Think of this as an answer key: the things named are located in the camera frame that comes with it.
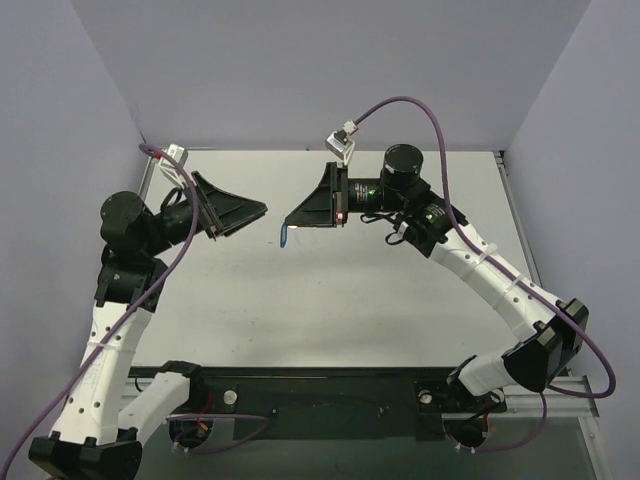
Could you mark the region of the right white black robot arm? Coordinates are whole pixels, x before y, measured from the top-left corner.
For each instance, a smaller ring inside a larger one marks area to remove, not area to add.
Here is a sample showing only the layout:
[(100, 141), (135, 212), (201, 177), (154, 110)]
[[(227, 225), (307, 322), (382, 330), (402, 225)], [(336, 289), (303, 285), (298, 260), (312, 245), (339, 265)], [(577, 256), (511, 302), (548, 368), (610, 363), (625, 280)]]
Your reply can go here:
[(312, 193), (284, 220), (287, 227), (336, 228), (351, 213), (364, 223), (386, 220), (390, 245), (408, 243), (448, 269), (478, 294), (516, 337), (515, 346), (472, 356), (447, 380), (449, 402), (468, 409), (483, 395), (520, 385), (544, 391), (580, 352), (583, 340), (569, 326), (584, 328), (589, 312), (579, 300), (564, 302), (537, 286), (486, 243), (465, 216), (452, 216), (442, 197), (422, 179), (423, 154), (415, 146), (386, 150), (379, 178), (351, 178), (329, 162)]

